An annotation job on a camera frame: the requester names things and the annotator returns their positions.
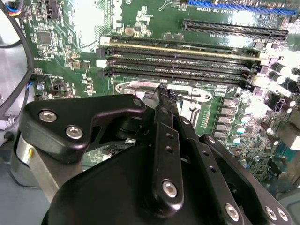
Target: mounting hole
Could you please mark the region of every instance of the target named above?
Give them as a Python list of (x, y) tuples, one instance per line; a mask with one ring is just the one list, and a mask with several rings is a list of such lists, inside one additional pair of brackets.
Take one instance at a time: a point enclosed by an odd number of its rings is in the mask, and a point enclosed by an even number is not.
[(209, 156), (209, 154), (206, 151), (202, 151), (204, 155)]
[(213, 171), (214, 173), (216, 172), (216, 169), (210, 165), (210, 170)]
[(170, 139), (173, 138), (173, 135), (172, 135), (172, 134), (169, 134), (169, 133), (167, 133), (166, 136), (167, 136), (168, 138), (170, 138)]
[(167, 146), (165, 149), (166, 149), (168, 152), (170, 152), (170, 153), (173, 152), (173, 149), (172, 149), (170, 146)]
[(185, 124), (189, 124), (189, 121), (186, 119), (186, 118), (182, 118), (182, 121), (185, 123)]

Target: screw hole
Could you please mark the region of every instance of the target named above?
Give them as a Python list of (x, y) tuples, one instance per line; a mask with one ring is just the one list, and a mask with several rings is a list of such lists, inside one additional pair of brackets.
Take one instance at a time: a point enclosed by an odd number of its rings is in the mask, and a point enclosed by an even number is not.
[(172, 134), (169, 134), (169, 133), (167, 133), (166, 136), (167, 136), (168, 138), (170, 138), (170, 139), (173, 138), (173, 135), (172, 135)]
[(202, 151), (204, 155), (209, 156), (209, 154), (206, 151)]
[(210, 170), (213, 171), (214, 173), (216, 172), (216, 169), (210, 165)]
[(172, 149), (170, 146), (167, 146), (165, 149), (166, 149), (168, 152), (170, 152), (170, 153), (173, 152), (173, 149)]

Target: integrated circuit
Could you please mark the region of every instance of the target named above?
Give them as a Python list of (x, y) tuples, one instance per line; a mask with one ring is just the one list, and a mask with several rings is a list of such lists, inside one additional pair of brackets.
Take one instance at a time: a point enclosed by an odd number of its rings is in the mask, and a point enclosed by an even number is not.
[(38, 31), (37, 32), (38, 42), (42, 45), (51, 45), (51, 34), (47, 31)]

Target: ram slot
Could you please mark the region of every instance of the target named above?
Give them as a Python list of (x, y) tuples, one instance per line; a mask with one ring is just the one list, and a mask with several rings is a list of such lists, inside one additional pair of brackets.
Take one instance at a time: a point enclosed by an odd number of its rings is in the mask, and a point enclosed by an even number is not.
[(243, 77), (243, 79), (248, 78), (251, 75), (249, 70), (233, 70), (233, 69), (225, 69), (225, 68), (213, 68), (213, 67), (199, 67), (199, 66), (191, 66), (191, 65), (180, 65), (173, 63), (160, 63), (160, 62), (151, 62), (151, 61), (139, 61), (137, 60), (127, 60), (127, 59), (114, 59), (112, 61), (108, 61), (108, 65), (111, 67), (133, 67), (138, 69), (153, 69), (162, 70), (162, 71), (177, 71), (177, 73), (184, 74), (202, 74), (202, 73), (218, 73), (220, 79), (226, 79), (226, 76), (230, 76), (230, 79), (239, 79)]
[(157, 78), (165, 79), (168, 82), (173, 81), (189, 81), (189, 82), (201, 82), (209, 84), (221, 84), (227, 85), (228, 87), (241, 87), (243, 89), (251, 88), (251, 85), (248, 84), (246, 80), (220, 80), (217, 78), (205, 77), (200, 75), (181, 75), (173, 73), (160, 73), (160, 72), (151, 72), (151, 71), (140, 71), (140, 70), (131, 70), (129, 68), (109, 68), (104, 71), (99, 71), (99, 75), (102, 77), (111, 77), (111, 76), (127, 76), (127, 77), (137, 77), (137, 78)]
[(145, 57), (165, 57), (166, 60), (195, 60), (195, 62), (206, 63), (221, 63), (228, 66), (246, 67), (248, 69), (256, 68), (260, 65), (260, 61), (256, 58), (251, 59), (233, 59), (222, 58), (217, 56), (206, 56), (198, 54), (178, 53), (178, 52), (163, 52), (152, 49), (136, 49), (125, 47), (101, 47), (97, 49), (99, 57), (115, 57), (115, 58), (145, 58)]
[(248, 48), (232, 48), (227, 46), (208, 45), (201, 43), (169, 41), (150, 38), (136, 38), (127, 36), (110, 36), (111, 42), (132, 45), (144, 45), (153, 47), (165, 47), (172, 49), (188, 49), (207, 53), (235, 54), (250, 57), (259, 57), (259, 51)]
[(276, 30), (258, 27), (245, 27), (203, 21), (184, 20), (183, 29), (189, 32), (209, 33), (216, 35), (243, 36), (253, 39), (285, 41), (287, 30)]

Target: black metal arm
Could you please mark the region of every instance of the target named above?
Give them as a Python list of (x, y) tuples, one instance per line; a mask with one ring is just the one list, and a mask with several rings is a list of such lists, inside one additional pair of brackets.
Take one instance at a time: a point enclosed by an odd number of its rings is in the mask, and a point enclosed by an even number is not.
[[(133, 95), (28, 104), (15, 151), (51, 201), (43, 224), (293, 224), (173, 97), (160, 86), (147, 107)], [(126, 138), (135, 146), (82, 172), (89, 146)]]

